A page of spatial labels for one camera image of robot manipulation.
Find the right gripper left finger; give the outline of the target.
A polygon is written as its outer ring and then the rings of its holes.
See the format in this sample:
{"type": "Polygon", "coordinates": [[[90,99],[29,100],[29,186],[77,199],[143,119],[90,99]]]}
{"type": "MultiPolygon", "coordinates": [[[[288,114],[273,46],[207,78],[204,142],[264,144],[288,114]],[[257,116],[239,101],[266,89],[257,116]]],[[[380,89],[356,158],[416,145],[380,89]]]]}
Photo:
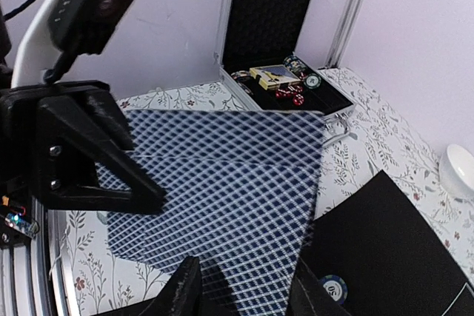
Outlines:
{"type": "Polygon", "coordinates": [[[188,256],[141,315],[203,315],[199,258],[188,256]]]}

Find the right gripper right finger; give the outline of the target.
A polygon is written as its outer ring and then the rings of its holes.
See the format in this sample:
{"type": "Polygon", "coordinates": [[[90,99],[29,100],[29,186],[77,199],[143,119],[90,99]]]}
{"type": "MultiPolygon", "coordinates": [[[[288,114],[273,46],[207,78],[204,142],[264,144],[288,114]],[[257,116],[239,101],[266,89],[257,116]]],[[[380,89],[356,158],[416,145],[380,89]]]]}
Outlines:
{"type": "Polygon", "coordinates": [[[318,283],[310,267],[300,258],[290,289],[287,314],[292,316],[350,316],[318,283]]]}

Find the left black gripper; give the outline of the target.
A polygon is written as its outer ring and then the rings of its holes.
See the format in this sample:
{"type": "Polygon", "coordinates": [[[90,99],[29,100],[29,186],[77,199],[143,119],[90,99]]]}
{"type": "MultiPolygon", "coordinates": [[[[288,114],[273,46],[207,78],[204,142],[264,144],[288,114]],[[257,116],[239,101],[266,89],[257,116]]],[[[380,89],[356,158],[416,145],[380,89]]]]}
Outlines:
{"type": "Polygon", "coordinates": [[[128,155],[133,138],[108,84],[65,81],[102,53],[134,0],[44,0],[1,91],[1,196],[55,210],[162,210],[165,191],[128,155]]]}

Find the blue card deck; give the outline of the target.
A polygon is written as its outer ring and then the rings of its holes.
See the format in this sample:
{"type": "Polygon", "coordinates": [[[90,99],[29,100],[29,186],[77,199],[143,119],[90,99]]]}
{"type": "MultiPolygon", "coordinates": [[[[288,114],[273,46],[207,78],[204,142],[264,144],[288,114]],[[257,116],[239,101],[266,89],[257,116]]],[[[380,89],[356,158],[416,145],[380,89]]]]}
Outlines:
{"type": "Polygon", "coordinates": [[[237,315],[284,315],[315,213],[324,119],[313,111],[126,112],[159,213],[111,212],[118,258],[172,273],[201,262],[204,294],[237,315]]]}

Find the green chip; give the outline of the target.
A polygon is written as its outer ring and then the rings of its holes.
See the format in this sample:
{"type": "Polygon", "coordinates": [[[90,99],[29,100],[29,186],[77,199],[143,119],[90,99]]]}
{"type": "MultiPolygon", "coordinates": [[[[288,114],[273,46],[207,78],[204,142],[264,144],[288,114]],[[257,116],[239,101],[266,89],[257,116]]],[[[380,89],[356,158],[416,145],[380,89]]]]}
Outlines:
{"type": "Polygon", "coordinates": [[[348,287],[343,278],[338,275],[326,275],[319,280],[319,284],[337,304],[341,305],[346,301],[348,287]]]}

